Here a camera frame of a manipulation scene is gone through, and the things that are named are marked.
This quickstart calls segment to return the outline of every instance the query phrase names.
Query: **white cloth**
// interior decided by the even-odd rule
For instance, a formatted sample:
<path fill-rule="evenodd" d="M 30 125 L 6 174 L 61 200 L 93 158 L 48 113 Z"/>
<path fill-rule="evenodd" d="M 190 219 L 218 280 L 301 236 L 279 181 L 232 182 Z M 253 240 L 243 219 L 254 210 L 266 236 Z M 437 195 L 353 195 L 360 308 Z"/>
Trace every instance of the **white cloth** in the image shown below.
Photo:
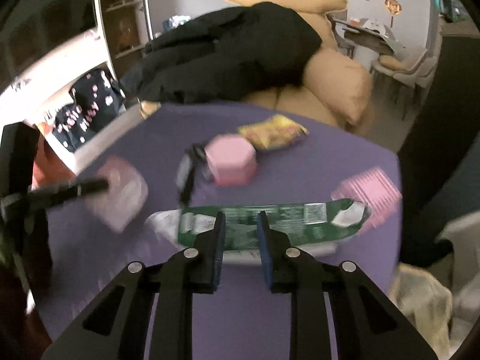
<path fill-rule="evenodd" d="M 450 357 L 448 321 L 452 293 L 429 272 L 399 264 L 388 298 L 414 325 L 439 360 Z"/>
<path fill-rule="evenodd" d="M 450 221 L 440 237 L 449 239 L 454 248 L 453 353 L 480 316 L 480 211 Z"/>

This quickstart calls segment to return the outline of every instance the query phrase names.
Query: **pink hexagonal box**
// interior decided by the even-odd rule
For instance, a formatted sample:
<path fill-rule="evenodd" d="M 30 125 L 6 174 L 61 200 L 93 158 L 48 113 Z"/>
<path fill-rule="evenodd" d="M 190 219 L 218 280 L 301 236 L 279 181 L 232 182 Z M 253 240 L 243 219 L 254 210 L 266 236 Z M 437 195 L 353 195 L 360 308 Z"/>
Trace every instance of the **pink hexagonal box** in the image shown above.
<path fill-rule="evenodd" d="M 257 170 L 255 149 L 241 135 L 219 135 L 205 147 L 208 167 L 221 187 L 248 183 Z"/>

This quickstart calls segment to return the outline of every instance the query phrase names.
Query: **purple tablecloth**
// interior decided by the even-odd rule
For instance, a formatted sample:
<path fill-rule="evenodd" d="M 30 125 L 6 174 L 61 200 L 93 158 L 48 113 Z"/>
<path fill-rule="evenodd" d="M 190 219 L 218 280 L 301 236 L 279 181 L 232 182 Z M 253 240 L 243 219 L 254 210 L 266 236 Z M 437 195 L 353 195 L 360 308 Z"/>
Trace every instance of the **purple tablecloth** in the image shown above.
<path fill-rule="evenodd" d="M 53 283 L 37 299 L 37 307 L 52 339 L 128 262 L 140 260 L 149 266 L 166 261 L 176 251 L 144 222 L 153 212 L 178 207 L 174 178 L 184 149 L 272 114 L 236 103 L 167 104 L 82 174 L 91 176 L 108 157 L 118 156 L 140 171 L 149 196 L 121 234 L 93 217 L 83 202 L 71 202 L 49 213 Z M 198 180 L 192 205 L 325 202 L 340 181 L 375 166 L 400 188 L 395 154 L 337 128 L 291 117 L 310 131 L 304 142 L 259 155 L 258 172 L 244 187 L 220 188 Z M 398 259 L 400 225 L 400 214 L 395 214 L 321 260 L 330 264 L 354 261 L 385 291 Z M 267 291 L 261 267 L 224 265 L 218 291 L 194 295 L 194 359 L 288 359 L 289 345 L 290 298 Z"/>

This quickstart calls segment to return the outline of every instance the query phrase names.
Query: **patterned bag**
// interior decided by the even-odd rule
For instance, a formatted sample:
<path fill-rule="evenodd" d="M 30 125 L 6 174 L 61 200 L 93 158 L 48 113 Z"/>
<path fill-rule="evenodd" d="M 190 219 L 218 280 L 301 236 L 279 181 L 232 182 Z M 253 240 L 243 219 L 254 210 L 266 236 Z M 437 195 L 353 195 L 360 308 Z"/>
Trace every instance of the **patterned bag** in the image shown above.
<path fill-rule="evenodd" d="M 75 152 L 119 115 L 125 93 L 108 70 L 95 68 L 79 78 L 69 94 L 74 102 L 57 112 L 52 133 Z"/>

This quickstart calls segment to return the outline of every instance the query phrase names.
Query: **yellow snack bag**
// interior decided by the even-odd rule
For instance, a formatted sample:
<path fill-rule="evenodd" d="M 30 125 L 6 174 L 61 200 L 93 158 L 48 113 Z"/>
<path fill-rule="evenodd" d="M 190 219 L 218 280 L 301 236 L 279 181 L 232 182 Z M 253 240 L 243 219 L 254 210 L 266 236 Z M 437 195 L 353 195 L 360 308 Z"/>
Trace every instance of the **yellow snack bag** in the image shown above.
<path fill-rule="evenodd" d="M 291 145 L 308 135 L 308 130 L 284 115 L 274 115 L 265 122 L 241 126 L 238 133 L 255 149 L 273 150 Z"/>

